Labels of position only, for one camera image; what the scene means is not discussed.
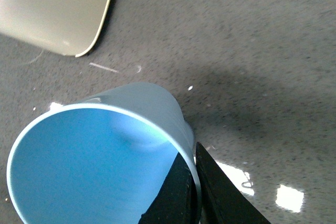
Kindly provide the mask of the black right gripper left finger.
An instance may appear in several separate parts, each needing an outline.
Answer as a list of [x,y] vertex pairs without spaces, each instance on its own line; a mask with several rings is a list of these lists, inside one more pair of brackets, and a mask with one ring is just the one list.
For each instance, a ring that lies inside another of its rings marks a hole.
[[185,160],[177,154],[158,195],[139,223],[195,223],[196,216],[195,184]]

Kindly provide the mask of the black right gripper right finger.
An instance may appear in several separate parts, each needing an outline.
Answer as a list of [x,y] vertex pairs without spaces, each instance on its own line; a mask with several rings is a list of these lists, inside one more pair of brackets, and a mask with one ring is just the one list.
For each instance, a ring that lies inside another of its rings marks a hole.
[[270,223],[200,142],[196,143],[196,169],[202,188],[201,223]]

